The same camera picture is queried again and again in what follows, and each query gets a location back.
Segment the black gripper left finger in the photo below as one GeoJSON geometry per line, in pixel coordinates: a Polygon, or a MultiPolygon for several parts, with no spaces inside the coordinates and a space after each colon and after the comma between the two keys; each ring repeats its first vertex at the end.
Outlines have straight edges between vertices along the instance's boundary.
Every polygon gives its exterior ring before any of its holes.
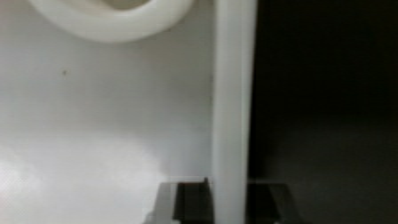
{"type": "Polygon", "coordinates": [[[143,224],[214,224],[210,180],[164,182],[143,224]]]}

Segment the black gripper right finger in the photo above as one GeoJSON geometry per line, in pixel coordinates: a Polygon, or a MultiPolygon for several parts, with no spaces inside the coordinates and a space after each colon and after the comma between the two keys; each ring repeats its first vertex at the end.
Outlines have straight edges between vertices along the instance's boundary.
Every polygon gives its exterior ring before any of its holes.
{"type": "Polygon", "coordinates": [[[299,212],[286,184],[249,183],[247,224],[310,224],[299,212]]]}

